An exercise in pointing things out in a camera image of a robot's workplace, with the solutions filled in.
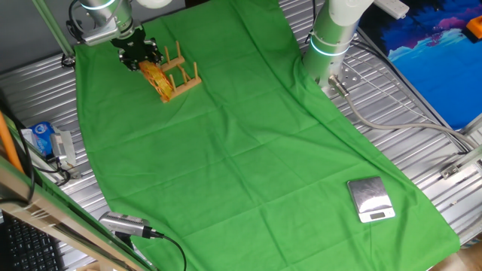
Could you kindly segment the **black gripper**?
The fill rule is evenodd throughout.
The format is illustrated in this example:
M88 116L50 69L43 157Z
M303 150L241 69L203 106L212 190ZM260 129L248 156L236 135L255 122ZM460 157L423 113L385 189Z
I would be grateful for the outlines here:
M120 62L130 71L138 71L139 62L145 60L156 65L163 61L163 54L158 50L156 39L147 39L144 29L136 29L130 37L116 38L111 43L118 49Z

